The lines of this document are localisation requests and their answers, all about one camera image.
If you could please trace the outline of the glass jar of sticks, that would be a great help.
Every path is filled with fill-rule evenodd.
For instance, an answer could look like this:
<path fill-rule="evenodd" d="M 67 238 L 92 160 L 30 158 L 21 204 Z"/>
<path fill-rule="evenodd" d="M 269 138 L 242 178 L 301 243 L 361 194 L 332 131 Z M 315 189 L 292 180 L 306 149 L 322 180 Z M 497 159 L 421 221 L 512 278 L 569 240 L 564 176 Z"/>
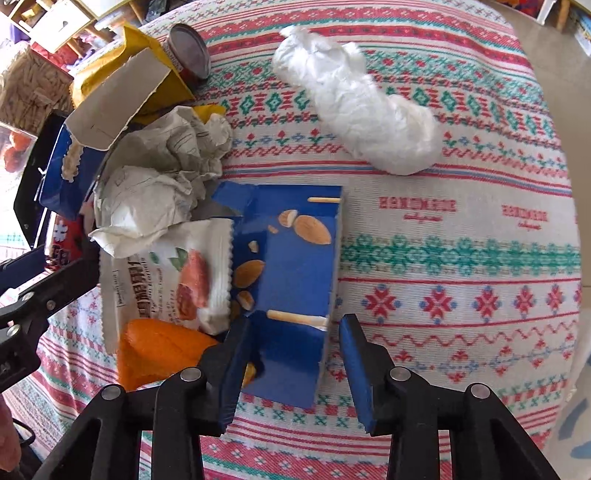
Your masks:
<path fill-rule="evenodd" d="M 1 50 L 1 122 L 38 136 L 54 111 L 69 114 L 73 78 L 24 42 Z"/>

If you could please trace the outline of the blue almond snack box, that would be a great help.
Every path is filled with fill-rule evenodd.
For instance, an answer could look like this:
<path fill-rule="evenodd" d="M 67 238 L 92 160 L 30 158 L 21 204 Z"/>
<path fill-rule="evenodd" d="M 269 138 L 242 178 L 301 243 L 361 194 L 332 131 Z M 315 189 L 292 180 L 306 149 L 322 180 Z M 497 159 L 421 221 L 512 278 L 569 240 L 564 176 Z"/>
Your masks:
<path fill-rule="evenodd" d="M 245 392 L 307 409 L 327 358 L 342 187 L 225 181 L 212 199 L 235 222 L 231 300 L 249 318 L 256 366 Z"/>

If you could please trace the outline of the orange snack bag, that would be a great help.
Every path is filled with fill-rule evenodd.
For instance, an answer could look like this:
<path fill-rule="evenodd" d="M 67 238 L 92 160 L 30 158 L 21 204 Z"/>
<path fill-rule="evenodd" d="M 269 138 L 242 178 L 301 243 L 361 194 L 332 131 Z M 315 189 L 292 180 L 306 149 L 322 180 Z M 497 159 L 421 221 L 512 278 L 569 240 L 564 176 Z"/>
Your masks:
<path fill-rule="evenodd" d="M 132 319 L 119 336 L 118 383 L 131 392 L 164 381 L 197 366 L 205 350 L 218 344 L 214 337 L 198 330 L 158 319 Z"/>

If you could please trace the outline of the white tissue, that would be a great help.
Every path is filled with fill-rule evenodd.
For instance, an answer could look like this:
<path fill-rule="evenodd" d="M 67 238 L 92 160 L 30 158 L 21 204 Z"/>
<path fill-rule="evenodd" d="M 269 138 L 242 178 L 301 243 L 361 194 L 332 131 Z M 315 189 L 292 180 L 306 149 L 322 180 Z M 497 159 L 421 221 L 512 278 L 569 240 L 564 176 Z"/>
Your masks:
<path fill-rule="evenodd" d="M 271 63 L 284 83 L 304 90 L 323 126 L 356 160 L 378 170 L 408 176 L 438 160 L 443 134 L 428 107 L 387 94 L 367 71 L 354 42 L 341 44 L 290 25 Z"/>

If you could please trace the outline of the patterned striped tablecloth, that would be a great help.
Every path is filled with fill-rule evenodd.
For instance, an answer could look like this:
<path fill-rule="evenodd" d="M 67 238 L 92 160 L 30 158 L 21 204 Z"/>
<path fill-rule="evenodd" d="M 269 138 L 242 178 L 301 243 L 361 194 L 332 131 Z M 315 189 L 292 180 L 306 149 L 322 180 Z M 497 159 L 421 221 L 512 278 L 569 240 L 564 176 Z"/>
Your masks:
<path fill-rule="evenodd" d="M 543 447 L 579 343 L 580 242 L 566 157 L 510 24 L 479 1 L 195 1 L 141 29 L 163 43 L 181 22 L 211 52 L 199 103 L 221 104 L 235 133 L 224 179 L 345 187 L 335 312 L 433 384 L 488 384 Z M 443 129 L 431 169 L 381 173 L 321 130 L 271 70 L 294 24 L 358 43 L 381 88 L 430 107 Z M 4 393 L 39 457 L 115 381 L 99 297 L 50 319 L 40 369 Z M 241 395 L 228 434 L 201 442 L 207 479 L 385 478 L 390 440 L 356 421 L 339 316 L 311 408 Z"/>

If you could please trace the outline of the grey paper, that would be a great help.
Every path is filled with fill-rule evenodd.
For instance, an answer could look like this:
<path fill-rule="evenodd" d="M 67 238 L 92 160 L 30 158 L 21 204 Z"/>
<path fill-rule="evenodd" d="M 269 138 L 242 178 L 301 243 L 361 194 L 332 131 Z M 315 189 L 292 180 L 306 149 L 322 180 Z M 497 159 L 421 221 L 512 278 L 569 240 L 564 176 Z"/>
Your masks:
<path fill-rule="evenodd" d="M 232 141 L 224 116 L 202 121 L 187 106 L 124 135 L 94 189 L 90 238 L 110 256 L 125 258 L 188 221 L 205 198 L 205 183 L 221 177 Z"/>

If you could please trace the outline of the red snack packet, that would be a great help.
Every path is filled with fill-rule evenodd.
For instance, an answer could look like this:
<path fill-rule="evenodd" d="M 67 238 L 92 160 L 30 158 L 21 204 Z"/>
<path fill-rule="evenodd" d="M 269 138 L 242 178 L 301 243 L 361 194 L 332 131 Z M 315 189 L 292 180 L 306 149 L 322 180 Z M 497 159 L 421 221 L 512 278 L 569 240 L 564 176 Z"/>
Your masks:
<path fill-rule="evenodd" d="M 45 269 L 58 271 L 83 255 L 83 243 L 87 239 L 85 217 L 76 220 L 51 214 L 45 240 Z"/>

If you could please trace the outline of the white trash bin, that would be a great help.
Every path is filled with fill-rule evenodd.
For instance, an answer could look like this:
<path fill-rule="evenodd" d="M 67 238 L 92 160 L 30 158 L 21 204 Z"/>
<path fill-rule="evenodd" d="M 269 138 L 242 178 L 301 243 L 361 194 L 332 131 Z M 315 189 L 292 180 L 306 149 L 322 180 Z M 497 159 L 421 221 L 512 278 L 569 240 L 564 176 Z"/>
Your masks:
<path fill-rule="evenodd" d="M 545 447 L 545 455 L 561 479 L 590 478 L 590 406 L 590 365 L 586 364 Z"/>

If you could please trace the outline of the yellow paper bag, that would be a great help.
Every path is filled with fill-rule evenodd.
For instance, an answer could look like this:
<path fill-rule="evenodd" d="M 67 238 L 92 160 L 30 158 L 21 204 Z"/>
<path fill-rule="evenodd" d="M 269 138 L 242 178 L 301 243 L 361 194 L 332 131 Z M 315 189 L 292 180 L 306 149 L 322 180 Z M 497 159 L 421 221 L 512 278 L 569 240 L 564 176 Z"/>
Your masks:
<path fill-rule="evenodd" d="M 179 105 L 204 123 L 225 113 L 218 104 L 197 105 L 159 41 L 129 25 L 123 31 L 121 44 L 74 75 L 65 125 L 75 142 L 106 151 L 129 122 L 145 126 Z"/>

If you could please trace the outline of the white fruit snack pouch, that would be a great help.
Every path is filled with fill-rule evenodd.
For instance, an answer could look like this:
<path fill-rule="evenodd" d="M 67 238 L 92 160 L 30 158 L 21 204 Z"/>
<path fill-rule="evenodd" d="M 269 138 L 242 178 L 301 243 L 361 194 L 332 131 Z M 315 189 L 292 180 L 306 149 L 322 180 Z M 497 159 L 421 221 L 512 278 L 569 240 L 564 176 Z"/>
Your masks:
<path fill-rule="evenodd" d="M 124 326 L 140 318 L 211 336 L 228 330 L 232 234 L 228 218 L 184 222 L 129 257 L 101 253 L 106 350 L 113 354 Z"/>

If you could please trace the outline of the blue cookie box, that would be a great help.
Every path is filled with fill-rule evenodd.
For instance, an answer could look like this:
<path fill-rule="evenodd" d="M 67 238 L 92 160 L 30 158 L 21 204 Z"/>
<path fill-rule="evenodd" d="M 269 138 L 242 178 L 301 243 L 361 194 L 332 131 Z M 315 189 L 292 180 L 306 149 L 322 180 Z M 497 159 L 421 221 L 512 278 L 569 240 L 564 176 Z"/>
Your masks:
<path fill-rule="evenodd" d="M 61 126 L 43 180 L 39 203 L 48 210 L 75 220 L 93 187 L 112 139 L 94 128 L 80 132 Z"/>

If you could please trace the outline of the red metal can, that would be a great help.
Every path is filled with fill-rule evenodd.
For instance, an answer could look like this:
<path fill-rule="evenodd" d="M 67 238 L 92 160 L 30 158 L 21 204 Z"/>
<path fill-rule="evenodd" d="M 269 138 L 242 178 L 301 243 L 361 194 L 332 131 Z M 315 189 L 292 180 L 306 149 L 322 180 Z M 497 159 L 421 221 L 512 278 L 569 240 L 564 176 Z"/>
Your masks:
<path fill-rule="evenodd" d="M 174 24 L 165 45 L 179 65 L 181 79 L 191 90 L 203 85 L 211 76 L 211 55 L 197 30 L 186 24 Z"/>

